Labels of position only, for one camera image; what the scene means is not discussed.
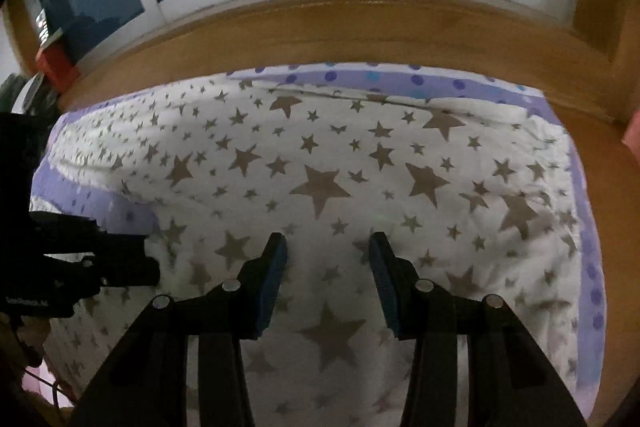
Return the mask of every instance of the pink object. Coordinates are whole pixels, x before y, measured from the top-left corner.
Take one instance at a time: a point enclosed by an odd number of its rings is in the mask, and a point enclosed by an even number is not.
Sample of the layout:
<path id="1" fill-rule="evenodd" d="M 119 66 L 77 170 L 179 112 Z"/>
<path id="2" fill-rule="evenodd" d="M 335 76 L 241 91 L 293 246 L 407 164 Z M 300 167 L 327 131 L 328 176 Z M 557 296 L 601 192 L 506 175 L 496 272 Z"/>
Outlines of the pink object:
<path id="1" fill-rule="evenodd" d="M 622 143 L 631 149 L 638 163 L 640 163 L 640 109 L 636 111 L 631 122 L 629 122 L 625 136 L 622 137 Z"/>

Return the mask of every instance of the silver screw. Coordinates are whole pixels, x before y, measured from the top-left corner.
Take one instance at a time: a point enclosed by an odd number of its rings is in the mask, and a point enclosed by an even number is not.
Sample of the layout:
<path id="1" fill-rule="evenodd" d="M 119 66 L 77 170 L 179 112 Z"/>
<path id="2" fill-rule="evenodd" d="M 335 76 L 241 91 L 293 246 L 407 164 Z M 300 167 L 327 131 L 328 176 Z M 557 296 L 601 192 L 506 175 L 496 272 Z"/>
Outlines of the silver screw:
<path id="1" fill-rule="evenodd" d="M 226 279 L 222 283 L 222 289 L 225 292 L 235 292 L 240 289 L 240 281 L 238 279 Z"/>
<path id="2" fill-rule="evenodd" d="M 418 292 L 429 293 L 433 290 L 433 287 L 433 282 L 429 279 L 418 279 L 415 282 L 415 289 L 417 289 Z"/>
<path id="3" fill-rule="evenodd" d="M 486 303 L 491 306 L 491 308 L 500 309 L 504 304 L 504 300 L 499 295 L 492 293 L 491 295 L 486 296 Z"/>
<path id="4" fill-rule="evenodd" d="M 154 299 L 152 304 L 156 310 L 164 310 L 170 302 L 171 299 L 169 298 L 169 295 L 159 295 Z"/>

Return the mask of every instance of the star-patterned fabric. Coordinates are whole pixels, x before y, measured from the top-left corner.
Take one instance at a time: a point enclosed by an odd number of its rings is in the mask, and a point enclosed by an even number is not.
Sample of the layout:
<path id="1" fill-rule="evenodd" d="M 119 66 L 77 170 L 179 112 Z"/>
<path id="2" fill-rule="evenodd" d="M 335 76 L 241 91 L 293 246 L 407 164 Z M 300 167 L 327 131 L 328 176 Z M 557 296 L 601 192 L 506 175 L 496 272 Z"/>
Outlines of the star-patterned fabric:
<path id="1" fill-rule="evenodd" d="M 396 425 L 413 346 L 385 328 L 368 266 L 382 230 L 421 277 L 503 296 L 575 390 L 580 232 L 564 130 L 514 105 L 290 84 L 185 80 L 56 130 L 52 169 L 152 210 L 146 249 L 162 270 L 156 289 L 105 289 L 76 327 L 54 322 L 63 376 L 81 391 L 155 293 L 202 295 L 281 231 L 290 259 L 271 326 L 242 346 L 256 423 Z"/>

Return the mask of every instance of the red object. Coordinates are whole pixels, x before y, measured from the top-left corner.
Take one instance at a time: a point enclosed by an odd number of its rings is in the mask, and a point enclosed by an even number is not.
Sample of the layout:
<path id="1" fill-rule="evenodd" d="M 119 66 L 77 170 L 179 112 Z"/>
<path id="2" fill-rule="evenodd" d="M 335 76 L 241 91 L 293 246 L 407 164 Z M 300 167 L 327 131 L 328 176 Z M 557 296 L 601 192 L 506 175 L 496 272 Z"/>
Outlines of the red object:
<path id="1" fill-rule="evenodd" d="M 47 80 L 57 90 L 63 93 L 71 87 L 75 79 L 80 76 L 79 71 L 71 64 L 60 41 L 40 48 L 36 55 L 38 69 L 43 71 Z"/>
<path id="2" fill-rule="evenodd" d="M 626 128 L 622 143 L 631 149 L 631 152 L 640 162 L 640 109 L 636 111 L 631 122 L 629 122 L 629 127 Z"/>

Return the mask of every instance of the white wall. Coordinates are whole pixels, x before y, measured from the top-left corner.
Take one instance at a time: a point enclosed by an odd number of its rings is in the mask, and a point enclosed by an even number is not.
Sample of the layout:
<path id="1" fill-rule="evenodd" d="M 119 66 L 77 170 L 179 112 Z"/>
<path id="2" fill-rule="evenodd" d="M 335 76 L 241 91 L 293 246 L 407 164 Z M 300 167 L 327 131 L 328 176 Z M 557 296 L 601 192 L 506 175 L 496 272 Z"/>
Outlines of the white wall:
<path id="1" fill-rule="evenodd" d="M 18 59 L 9 44 L 9 37 L 4 28 L 4 19 L 0 11 L 0 84 L 2 84 L 11 73 L 20 73 Z"/>

